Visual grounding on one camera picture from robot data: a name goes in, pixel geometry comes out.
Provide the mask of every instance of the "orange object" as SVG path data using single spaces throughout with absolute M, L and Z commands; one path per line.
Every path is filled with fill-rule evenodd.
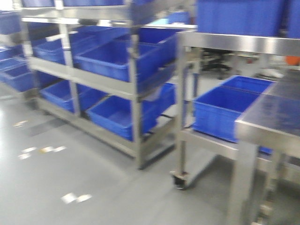
M 297 66 L 300 63 L 300 57 L 297 56 L 286 56 L 285 61 L 288 65 Z

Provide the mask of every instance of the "table leg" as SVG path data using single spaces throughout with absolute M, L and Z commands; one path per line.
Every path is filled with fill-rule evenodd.
M 273 214 L 273 203 L 278 186 L 278 180 L 281 177 L 281 166 L 285 159 L 285 155 L 279 151 L 273 151 L 271 157 L 270 170 L 267 174 L 262 201 L 259 208 L 255 225 L 267 225 Z
M 239 143 L 239 152 L 234 162 L 227 225 L 249 225 L 249 199 L 252 193 L 258 146 Z

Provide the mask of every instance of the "blue storage bin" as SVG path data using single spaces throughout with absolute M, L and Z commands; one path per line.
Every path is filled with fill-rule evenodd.
M 145 101 L 145 104 L 153 105 L 155 107 L 155 118 L 158 118 L 175 103 L 175 85 L 172 83 L 163 85 L 158 99 L 155 101 Z
M 272 152 L 273 152 L 272 149 L 269 149 L 269 148 L 266 148 L 266 147 L 259 147 L 259 151 L 263 152 L 263 153 L 266 153 L 268 155 L 272 154 Z
M 70 35 L 70 42 L 73 56 L 97 46 L 97 42 L 93 36 L 87 36 L 81 33 Z M 34 54 L 39 58 L 61 64 L 65 63 L 60 39 L 37 45 L 33 50 Z
M 10 47 L 10 49 L 11 49 L 13 56 L 23 54 L 22 45 L 16 45 L 16 46 Z
M 0 61 L 0 82 L 6 83 L 5 71 L 26 64 L 25 60 L 19 58 L 10 58 Z
M 288 33 L 289 38 L 300 38 L 300 0 L 290 0 Z
M 0 34 L 6 35 L 21 32 L 21 19 L 16 12 L 2 11 L 0 20 Z
M 239 90 L 250 91 L 254 93 L 263 93 L 273 82 L 256 79 L 245 76 L 232 76 L 224 81 L 221 86 L 228 88 L 235 88 Z
M 129 63 L 127 43 L 112 41 L 106 45 L 94 48 L 77 55 L 80 68 L 96 74 L 129 81 Z M 137 60 L 137 79 L 142 82 L 158 71 L 162 65 L 156 45 L 139 44 L 140 57 Z
M 85 111 L 103 98 L 106 93 L 89 88 L 84 85 L 77 85 L 80 110 Z M 74 113 L 73 100 L 69 81 L 61 81 L 40 91 L 41 95 L 53 104 Z
M 143 82 L 139 82 L 137 85 L 138 93 L 143 94 L 160 86 L 163 83 L 166 83 L 168 80 L 171 79 L 175 68 L 176 66 L 173 63 L 167 66 L 164 70 L 159 70 L 157 73 L 153 74 Z
M 0 46 L 0 61 L 9 59 L 11 57 L 12 57 L 11 49 Z
M 193 129 L 237 142 L 234 121 L 259 97 L 258 94 L 216 87 L 194 100 Z
M 174 12 L 168 15 L 169 24 L 172 23 L 184 23 L 190 24 L 190 15 L 189 12 Z
M 26 64 L 27 61 L 20 58 L 10 58 L 7 60 L 0 61 L 0 71 L 6 71 L 8 69 L 16 68 Z
M 53 76 L 53 75 L 50 75 L 47 73 L 43 73 L 40 71 L 37 71 L 37 75 L 38 75 L 38 79 L 39 79 L 39 82 L 40 82 L 40 85 L 42 88 L 59 80 L 59 78 L 56 76 Z
M 22 0 L 23 7 L 54 7 L 54 0 Z
M 147 4 L 147 3 L 149 3 L 149 2 L 152 2 L 152 1 L 154 1 L 154 0 L 134 0 L 133 2 L 134 2 L 136 5 L 140 6 L 140 5 L 143 5 L 143 4 Z
M 166 64 L 176 58 L 177 52 L 177 32 L 182 30 L 176 29 L 156 29 L 141 28 L 139 29 L 139 42 L 145 44 L 157 44 L 160 47 L 159 57 L 163 64 Z M 120 40 L 129 40 L 130 36 L 126 35 Z
M 285 0 L 198 0 L 198 32 L 277 36 Z
M 64 6 L 117 6 L 123 0 L 64 0 Z
M 5 71 L 5 82 L 20 92 L 34 88 L 33 75 L 26 65 Z
M 142 105 L 143 133 L 156 126 L 152 104 Z M 87 111 L 91 121 L 125 139 L 133 140 L 131 103 L 129 100 L 112 96 Z
M 109 43 L 113 39 L 127 34 L 128 29 L 122 27 L 86 26 L 78 29 L 78 32 L 87 35 L 94 35 L 97 41 L 97 45 L 104 45 L 106 43 Z

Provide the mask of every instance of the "metal shelving rack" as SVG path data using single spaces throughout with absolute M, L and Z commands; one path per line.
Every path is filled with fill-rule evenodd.
M 179 189 L 185 189 L 191 182 L 208 166 L 216 155 L 234 160 L 234 168 L 239 163 L 237 160 L 238 144 L 226 142 L 209 135 L 205 135 L 190 128 L 194 118 L 185 112 L 189 102 L 186 100 L 186 46 L 198 48 L 223 49 L 236 52 L 263 53 L 272 55 L 294 55 L 300 56 L 300 39 L 288 39 L 277 37 L 253 37 L 240 35 L 220 35 L 199 32 L 180 32 L 178 47 L 178 120 L 176 124 L 176 145 L 177 145 L 177 168 L 172 172 L 174 184 Z M 194 86 L 197 86 L 197 80 L 194 80 Z M 194 89 L 194 97 L 197 96 L 197 88 Z M 209 150 L 206 157 L 198 159 L 198 168 L 194 174 L 186 172 L 186 143 L 193 143 Z M 268 172 L 270 169 L 270 159 L 263 155 L 257 158 L 257 169 Z M 284 179 L 300 183 L 299 168 L 285 163 L 283 168 Z M 229 209 L 228 224 L 235 224 L 232 218 L 232 210 Z
M 22 15 L 23 23 L 56 23 L 59 25 L 60 33 L 63 34 L 61 40 L 66 65 L 34 57 L 29 42 L 27 42 L 26 54 L 31 69 L 49 73 L 70 81 L 75 113 L 69 113 L 38 97 L 37 101 L 40 109 L 54 114 L 63 120 L 67 120 L 72 125 L 134 157 L 137 167 L 139 169 L 143 168 L 146 164 L 146 158 L 153 152 L 156 144 L 173 128 L 175 118 L 169 117 L 163 126 L 153 129 L 153 134 L 148 136 L 142 134 L 141 102 L 155 90 L 143 95 L 138 94 L 136 79 L 136 59 L 138 58 L 137 47 L 139 39 L 138 29 L 142 25 L 149 23 L 149 21 L 153 21 L 154 18 L 157 18 L 156 15 L 162 11 L 188 5 L 189 2 L 190 1 L 186 0 L 154 0 L 151 3 L 136 6 L 133 1 L 126 0 L 126 4 L 122 6 L 64 7 L 63 0 L 55 0 L 55 7 L 26 8 L 22 7 L 21 0 L 14 0 L 15 8 L 20 11 Z M 100 20 L 111 20 L 119 26 L 130 28 L 131 47 L 128 50 L 130 82 L 123 82 L 73 67 L 68 37 L 68 25 L 97 25 Z M 123 139 L 81 117 L 76 83 L 105 91 L 132 102 L 133 142 Z
M 23 34 L 22 32 L 12 33 L 7 35 L 0 34 L 0 43 L 8 47 L 14 47 L 16 45 L 20 45 L 23 43 Z M 20 100 L 32 99 L 38 93 L 37 89 L 30 89 L 24 92 L 19 92 L 14 88 L 6 85 L 5 83 L 0 83 L 0 88 Z

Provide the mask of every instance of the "epoxy floor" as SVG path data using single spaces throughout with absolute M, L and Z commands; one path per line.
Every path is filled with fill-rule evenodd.
M 208 75 L 201 82 L 207 89 L 219 81 Z M 23 149 L 48 146 L 67 149 L 18 158 Z M 188 157 L 195 152 L 205 154 L 188 145 Z M 1 225 L 224 225 L 231 161 L 218 157 L 186 191 L 173 186 L 175 166 L 172 152 L 138 171 L 126 155 L 0 90 Z M 262 183 L 258 174 L 255 199 Z M 300 223 L 298 188 L 280 185 L 272 224 Z M 60 198 L 70 192 L 92 198 L 65 204 Z

